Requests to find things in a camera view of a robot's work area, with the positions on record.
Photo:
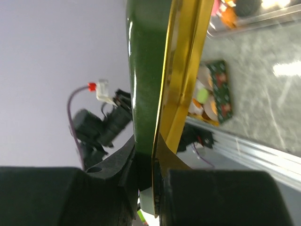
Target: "pink object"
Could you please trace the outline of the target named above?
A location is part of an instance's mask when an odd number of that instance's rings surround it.
[[[213,8],[212,8],[212,11],[211,11],[211,15],[212,16],[216,15],[217,11],[220,8],[220,5],[221,5],[221,1],[220,0],[214,0]]]

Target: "gray countertop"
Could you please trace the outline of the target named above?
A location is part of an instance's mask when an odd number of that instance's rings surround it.
[[[234,116],[221,128],[301,156],[301,24],[207,38],[228,64]]]

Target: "green patterned box flap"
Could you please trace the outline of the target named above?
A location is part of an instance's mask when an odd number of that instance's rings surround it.
[[[213,81],[213,94],[220,124],[233,116],[228,86],[226,63],[223,60],[203,62],[210,70]]]

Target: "green ball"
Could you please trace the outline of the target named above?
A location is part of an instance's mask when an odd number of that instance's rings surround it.
[[[199,101],[201,104],[204,104],[209,97],[209,91],[205,88],[202,88],[198,91],[197,94],[197,101]]]

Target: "open box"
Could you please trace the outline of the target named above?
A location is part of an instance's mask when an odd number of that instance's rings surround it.
[[[224,60],[201,62],[189,116],[219,126],[233,116]]]

